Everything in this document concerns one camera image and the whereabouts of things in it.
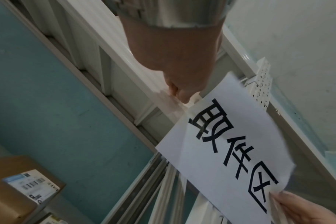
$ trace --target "white label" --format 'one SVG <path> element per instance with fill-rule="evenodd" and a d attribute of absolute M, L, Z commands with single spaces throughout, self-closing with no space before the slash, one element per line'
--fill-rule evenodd
<path fill-rule="evenodd" d="M 59 187 L 36 169 L 4 178 L 3 181 L 29 197 L 37 204 L 55 194 Z"/>
<path fill-rule="evenodd" d="M 54 215 L 50 215 L 39 224 L 68 224 L 68 223 L 60 218 L 55 217 Z"/>
<path fill-rule="evenodd" d="M 277 126 L 231 74 L 156 149 L 233 224 L 270 223 L 294 164 Z"/>

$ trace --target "teal wall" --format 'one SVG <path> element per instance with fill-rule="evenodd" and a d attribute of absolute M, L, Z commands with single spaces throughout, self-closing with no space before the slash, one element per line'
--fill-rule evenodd
<path fill-rule="evenodd" d="M 0 3 L 0 144 L 34 158 L 100 223 L 151 151 Z"/>

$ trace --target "chinese character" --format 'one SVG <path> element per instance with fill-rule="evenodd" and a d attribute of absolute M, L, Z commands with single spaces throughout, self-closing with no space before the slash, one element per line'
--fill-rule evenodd
<path fill-rule="evenodd" d="M 214 124 L 214 126 L 212 127 L 211 130 L 211 136 L 206 136 L 206 137 L 202 137 L 202 141 L 203 142 L 209 142 L 212 141 L 212 148 L 213 148 L 213 152 L 217 153 L 217 148 L 216 148 L 216 143 L 215 143 L 215 139 L 217 139 L 218 137 L 220 137 L 224 132 L 230 130 L 231 128 L 233 128 L 233 125 L 231 124 L 231 122 L 228 120 L 227 118 L 227 114 L 226 112 L 223 110 L 223 108 L 220 106 L 220 104 L 217 102 L 216 99 L 212 100 L 212 105 L 209 106 L 208 108 L 204 109 L 203 111 L 201 111 L 199 114 L 197 114 L 197 116 L 192 120 L 189 119 L 189 123 L 194 125 L 195 127 L 198 127 L 200 129 L 199 133 L 196 135 L 196 137 L 198 139 L 201 138 L 203 133 L 208 134 L 209 131 L 206 130 L 206 128 L 209 126 L 209 124 L 221 117 L 221 120 L 219 120 L 217 123 Z M 217 114 L 213 114 L 211 111 L 213 109 L 217 108 L 218 109 L 218 113 Z M 209 116 L 208 119 L 205 119 L 203 117 L 203 115 L 207 114 Z M 198 124 L 198 121 L 201 120 L 203 123 L 203 126 Z M 220 131 L 216 132 L 216 129 L 221 125 L 225 123 L 227 125 L 227 127 L 224 127 L 223 129 L 221 129 Z"/>
<path fill-rule="evenodd" d="M 236 138 L 230 138 L 230 139 L 227 139 L 227 142 L 230 143 L 231 145 L 230 145 L 230 148 L 229 148 L 229 150 L 228 150 L 228 152 L 227 152 L 227 156 L 226 156 L 226 158 L 225 158 L 223 164 L 224 164 L 225 166 L 227 166 L 228 161 L 230 160 L 231 155 L 233 155 L 233 156 L 236 158 L 236 160 L 239 162 L 239 166 L 238 166 L 237 173 L 236 173 L 236 179 L 237 179 L 237 180 L 238 180 L 238 178 L 239 178 L 239 174 L 240 174 L 240 172 L 241 172 L 241 168 L 243 168 L 244 171 L 245 171 L 246 173 L 248 173 L 248 169 L 247 169 L 246 166 L 243 164 L 243 160 L 244 160 L 244 158 L 246 158 L 246 159 L 248 160 L 248 162 L 249 162 L 249 161 L 250 161 L 250 157 L 248 156 L 247 153 L 250 152 L 252 149 L 254 149 L 253 146 L 250 146 L 250 147 L 248 147 L 247 149 L 243 149 L 243 147 L 246 146 L 246 143 L 245 143 L 245 142 L 240 143 L 240 144 L 237 145 L 236 147 L 234 146 L 234 145 L 236 144 L 237 141 L 239 141 L 239 140 L 245 140 L 245 139 L 246 139 L 245 136 L 241 136 L 241 137 L 236 137 Z M 238 150 L 241 151 L 241 153 L 242 153 L 241 158 L 239 158 L 239 157 L 237 156 L 237 154 L 236 154 L 235 152 L 233 152 L 233 148 L 235 149 L 236 152 L 237 152 Z"/>
<path fill-rule="evenodd" d="M 270 181 L 265 181 L 263 182 L 263 177 L 262 177 L 262 172 L 258 172 L 258 177 L 259 177 L 259 185 L 254 187 L 253 186 L 253 192 L 252 192 L 252 185 L 253 185 L 253 177 L 254 177 L 254 174 L 256 172 L 256 170 L 259 168 L 259 167 L 262 167 L 264 169 L 264 171 L 267 173 L 267 175 L 269 176 L 269 178 L 275 183 L 275 184 L 278 184 L 279 182 L 277 181 L 277 179 L 273 176 L 273 174 L 270 172 L 270 170 L 267 168 L 267 166 L 264 164 L 263 161 L 257 163 L 255 165 L 255 167 L 253 168 L 252 170 L 252 174 L 250 176 L 250 182 L 249 182 L 249 188 L 248 188 L 248 192 L 249 194 L 254 198 L 254 200 L 258 203 L 258 205 L 261 207 L 261 209 L 263 209 L 263 211 L 265 213 L 267 213 L 267 209 L 263 206 L 263 204 L 258 200 L 258 198 L 255 196 L 254 192 L 258 192 L 258 191 L 261 191 L 262 195 L 263 195 L 263 201 L 264 203 L 266 202 L 266 199 L 265 199 L 265 192 L 264 192 L 264 187 L 270 185 Z"/>

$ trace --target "hand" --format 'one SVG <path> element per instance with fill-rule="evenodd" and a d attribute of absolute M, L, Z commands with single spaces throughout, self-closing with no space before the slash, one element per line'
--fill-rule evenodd
<path fill-rule="evenodd" d="M 188 103 L 206 87 L 221 45 L 224 20 L 214 27 L 167 29 L 119 16 L 132 54 L 143 66 L 163 71 L 171 95 Z"/>
<path fill-rule="evenodd" d="M 336 215 L 328 209 L 290 192 L 271 193 L 295 224 L 336 224 Z"/>

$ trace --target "white paper sheet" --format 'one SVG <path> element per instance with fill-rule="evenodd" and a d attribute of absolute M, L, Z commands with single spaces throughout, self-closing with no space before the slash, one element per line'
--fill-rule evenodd
<path fill-rule="evenodd" d="M 230 124 L 219 116 L 206 128 L 208 133 L 203 133 L 198 139 L 200 128 L 190 124 L 189 119 L 194 123 L 194 118 L 202 110 L 216 105 L 213 100 L 227 114 Z M 219 110 L 214 108 L 210 115 L 217 113 Z M 208 113 L 203 117 L 205 120 L 210 118 Z M 196 125 L 202 126 L 202 120 L 199 119 Z M 215 139 L 217 152 L 214 152 L 213 141 L 204 137 L 212 135 L 214 126 L 217 127 L 216 135 L 231 125 L 233 128 Z M 236 141 L 230 150 L 231 144 L 227 140 L 243 136 L 245 140 Z M 191 107 L 156 148 L 233 224 L 270 223 L 269 192 L 283 190 L 294 169 L 278 128 L 231 74 Z M 240 167 L 237 179 L 240 163 L 236 157 L 242 157 L 240 148 L 248 152 L 244 154 L 245 167 Z"/>

